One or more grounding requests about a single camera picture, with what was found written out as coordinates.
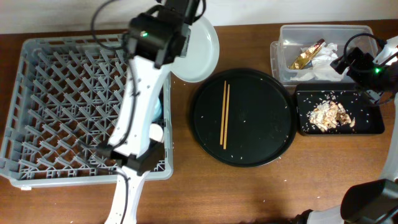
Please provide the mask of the pink plastic cup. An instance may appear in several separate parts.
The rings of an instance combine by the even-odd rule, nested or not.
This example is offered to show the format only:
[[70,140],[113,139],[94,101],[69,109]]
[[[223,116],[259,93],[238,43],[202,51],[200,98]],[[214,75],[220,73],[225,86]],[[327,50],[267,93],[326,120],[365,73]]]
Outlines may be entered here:
[[149,138],[164,143],[164,129],[159,124],[152,123],[149,127]]

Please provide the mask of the wooden chopstick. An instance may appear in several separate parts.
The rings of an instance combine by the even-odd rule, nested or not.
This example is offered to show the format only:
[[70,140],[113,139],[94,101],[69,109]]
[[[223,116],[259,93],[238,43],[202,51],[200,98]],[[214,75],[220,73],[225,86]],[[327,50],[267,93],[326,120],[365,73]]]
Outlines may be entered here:
[[228,138],[229,98],[230,98],[230,84],[228,84],[228,91],[226,96],[226,111],[225,111],[226,114],[225,114],[224,139],[223,139],[224,150],[226,150],[227,138]]
[[224,81],[223,102],[222,102],[222,111],[221,111],[220,145],[223,145],[223,139],[224,139],[224,122],[225,122],[225,112],[226,112],[226,94],[227,94],[227,83],[226,83],[226,81]]

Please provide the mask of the grey round plate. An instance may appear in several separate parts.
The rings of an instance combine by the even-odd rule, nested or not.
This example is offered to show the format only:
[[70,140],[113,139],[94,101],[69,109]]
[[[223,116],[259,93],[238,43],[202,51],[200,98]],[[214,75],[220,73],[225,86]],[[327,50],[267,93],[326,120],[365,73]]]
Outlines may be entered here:
[[190,26],[190,40],[184,58],[176,58],[171,72],[188,83],[206,80],[215,70],[220,56],[220,43],[215,28],[202,17]]

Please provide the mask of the gold foil wrapper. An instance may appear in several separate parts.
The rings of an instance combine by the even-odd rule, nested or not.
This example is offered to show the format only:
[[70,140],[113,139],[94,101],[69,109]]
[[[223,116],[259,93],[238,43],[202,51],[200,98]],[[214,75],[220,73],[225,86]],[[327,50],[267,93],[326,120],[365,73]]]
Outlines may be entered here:
[[325,45],[325,40],[320,39],[312,46],[304,50],[289,66],[291,70],[301,70],[303,69],[322,49]]

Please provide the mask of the food scraps pile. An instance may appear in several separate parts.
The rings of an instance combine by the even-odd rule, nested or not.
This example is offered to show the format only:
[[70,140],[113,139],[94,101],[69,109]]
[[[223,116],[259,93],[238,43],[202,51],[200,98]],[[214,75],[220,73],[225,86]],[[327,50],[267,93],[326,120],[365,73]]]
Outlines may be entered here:
[[322,101],[312,111],[307,113],[310,124],[316,126],[322,133],[338,126],[355,127],[356,120],[352,118],[339,102]]

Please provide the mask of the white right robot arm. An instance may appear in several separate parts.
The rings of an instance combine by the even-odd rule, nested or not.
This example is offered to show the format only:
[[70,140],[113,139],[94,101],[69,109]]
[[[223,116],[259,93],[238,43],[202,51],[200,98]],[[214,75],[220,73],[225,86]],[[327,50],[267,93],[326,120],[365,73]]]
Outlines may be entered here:
[[382,105],[381,114],[385,131],[379,135],[295,138],[285,157],[292,167],[282,178],[283,215],[336,207],[349,188],[380,177],[396,121],[395,104]]

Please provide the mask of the round black tray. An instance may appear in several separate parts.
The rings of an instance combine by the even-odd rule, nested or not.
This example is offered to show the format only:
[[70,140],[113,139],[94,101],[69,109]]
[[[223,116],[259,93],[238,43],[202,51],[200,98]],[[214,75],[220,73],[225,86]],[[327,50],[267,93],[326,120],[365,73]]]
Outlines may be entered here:
[[[220,145],[224,81],[230,84],[226,150]],[[270,75],[235,68],[217,73],[195,92],[190,128],[201,148],[236,167],[256,167],[278,159],[292,144],[297,130],[295,103]]]

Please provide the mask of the light blue plastic cup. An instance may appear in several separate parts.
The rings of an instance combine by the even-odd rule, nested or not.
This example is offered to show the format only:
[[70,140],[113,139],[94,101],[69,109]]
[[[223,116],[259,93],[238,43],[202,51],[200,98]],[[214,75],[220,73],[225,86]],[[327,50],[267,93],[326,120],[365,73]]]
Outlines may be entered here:
[[162,118],[162,110],[163,110],[162,102],[161,102],[160,98],[158,98],[156,101],[156,104],[155,104],[154,114],[152,117],[153,123]]

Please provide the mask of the black rectangular tray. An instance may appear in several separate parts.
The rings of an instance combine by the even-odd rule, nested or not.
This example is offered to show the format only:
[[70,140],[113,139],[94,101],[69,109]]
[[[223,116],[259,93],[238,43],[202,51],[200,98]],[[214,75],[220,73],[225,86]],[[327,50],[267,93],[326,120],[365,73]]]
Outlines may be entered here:
[[[295,89],[299,131],[307,136],[382,134],[385,130],[381,111],[370,107],[365,96],[354,89],[350,83],[299,84]],[[352,120],[351,124],[337,123],[335,128],[321,131],[310,122],[310,115],[326,102],[341,104]]]

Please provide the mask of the grey plastic dishwasher rack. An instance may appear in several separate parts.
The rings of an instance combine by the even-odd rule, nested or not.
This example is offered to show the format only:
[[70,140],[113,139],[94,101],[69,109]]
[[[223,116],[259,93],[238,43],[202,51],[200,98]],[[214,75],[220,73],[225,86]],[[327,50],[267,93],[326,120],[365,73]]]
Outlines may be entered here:
[[113,184],[93,146],[116,127],[127,75],[121,35],[22,44],[1,144],[1,175],[20,189]]

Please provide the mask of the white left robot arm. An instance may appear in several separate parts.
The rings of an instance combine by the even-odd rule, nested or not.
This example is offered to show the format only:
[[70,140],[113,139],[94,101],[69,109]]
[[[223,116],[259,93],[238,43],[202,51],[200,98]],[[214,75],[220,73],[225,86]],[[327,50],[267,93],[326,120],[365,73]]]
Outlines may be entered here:
[[164,153],[164,131],[152,122],[155,104],[177,57],[187,54],[190,25],[205,1],[169,0],[130,20],[120,49],[129,57],[118,123],[96,152],[114,159],[116,189],[107,223],[136,223],[144,182]]

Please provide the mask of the crumpled white tissue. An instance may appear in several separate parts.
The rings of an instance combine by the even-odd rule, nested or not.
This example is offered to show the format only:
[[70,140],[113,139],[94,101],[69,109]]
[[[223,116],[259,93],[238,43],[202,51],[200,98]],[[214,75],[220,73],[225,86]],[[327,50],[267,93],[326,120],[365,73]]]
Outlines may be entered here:
[[340,82],[346,76],[348,68],[342,74],[336,72],[332,67],[332,61],[338,58],[336,54],[338,45],[329,43],[328,45],[322,44],[319,53],[311,60],[311,67],[307,71],[299,71],[296,76],[290,77],[290,81],[306,82],[309,80],[321,80]]

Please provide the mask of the clear plastic waste bin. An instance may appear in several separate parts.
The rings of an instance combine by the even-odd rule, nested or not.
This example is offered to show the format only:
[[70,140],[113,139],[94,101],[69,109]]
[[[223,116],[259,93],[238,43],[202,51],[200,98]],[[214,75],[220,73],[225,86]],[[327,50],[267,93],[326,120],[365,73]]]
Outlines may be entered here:
[[[331,81],[309,80],[306,82],[290,81],[290,77],[311,67],[311,61],[301,70],[291,70],[289,66],[308,47],[320,39],[325,40],[325,45],[334,43],[338,45],[336,54],[343,55],[343,47],[347,40],[360,33],[372,34],[368,26],[359,25],[284,25],[280,28],[277,41],[271,43],[271,70],[272,76],[285,86],[296,86],[300,83],[338,83]],[[341,83],[351,83],[352,79],[345,76]]]

